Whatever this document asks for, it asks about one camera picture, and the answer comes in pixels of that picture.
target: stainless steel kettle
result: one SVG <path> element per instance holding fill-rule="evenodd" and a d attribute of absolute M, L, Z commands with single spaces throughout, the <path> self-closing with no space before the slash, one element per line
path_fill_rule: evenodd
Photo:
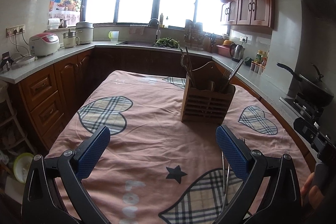
<path fill-rule="evenodd" d="M 243 58 L 244 50 L 242 45 L 232 44 L 230 46 L 231 59 L 235 62 L 239 62 Z"/>

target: gas stove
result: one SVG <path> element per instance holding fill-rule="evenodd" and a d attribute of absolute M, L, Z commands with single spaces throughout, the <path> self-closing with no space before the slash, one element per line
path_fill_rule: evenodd
<path fill-rule="evenodd" d="M 280 100 L 294 113 L 298 114 L 311 124 L 314 124 L 315 122 L 318 123 L 323 114 L 322 107 L 317 107 L 308 102 L 301 93 L 298 93 L 294 99 L 280 97 Z"/>

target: human hand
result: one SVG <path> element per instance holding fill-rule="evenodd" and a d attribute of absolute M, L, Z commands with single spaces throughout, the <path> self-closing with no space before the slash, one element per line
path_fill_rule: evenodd
<path fill-rule="evenodd" d="M 304 186 L 300 189 L 300 193 L 301 193 L 301 201 L 303 202 L 306 195 L 308 194 L 308 200 L 310 205 L 313 207 L 313 209 L 316 209 L 322 202 L 324 196 L 322 195 L 320 189 L 316 185 L 310 189 L 313 178 L 314 178 L 314 172 L 308 176 Z"/>

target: leafy vegetables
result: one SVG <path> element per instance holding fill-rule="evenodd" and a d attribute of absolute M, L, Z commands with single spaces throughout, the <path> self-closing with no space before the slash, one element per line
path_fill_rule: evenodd
<path fill-rule="evenodd" d="M 180 47 L 180 44 L 178 41 L 166 37 L 166 38 L 161 38 L 158 41 L 154 43 L 154 47 L 164 47 L 164 48 L 176 48 L 178 49 Z"/>

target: electrical outlet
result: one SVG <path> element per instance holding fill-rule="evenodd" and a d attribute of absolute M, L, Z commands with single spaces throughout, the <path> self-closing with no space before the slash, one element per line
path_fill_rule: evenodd
<path fill-rule="evenodd" d="M 15 31 L 16 31 L 16 34 L 19 34 L 19 26 L 16 26 L 13 28 L 13 34 L 15 34 Z"/>
<path fill-rule="evenodd" d="M 247 42 L 247 36 L 241 36 L 239 41 L 243 42 L 243 43 L 246 43 Z"/>
<path fill-rule="evenodd" d="M 22 29 L 22 32 L 25 32 L 26 31 L 26 25 L 19 26 L 19 32 L 20 32 L 21 29 Z"/>
<path fill-rule="evenodd" d="M 10 35 L 14 35 L 14 30 L 16 30 L 16 34 L 20 33 L 20 29 L 23 29 L 22 32 L 26 31 L 26 25 L 19 25 L 11 28 L 6 28 L 6 37 L 9 37 L 8 32 L 10 31 Z"/>
<path fill-rule="evenodd" d="M 11 35 L 13 35 L 13 28 L 6 28 L 6 37 L 9 37 L 8 32 L 10 32 Z"/>

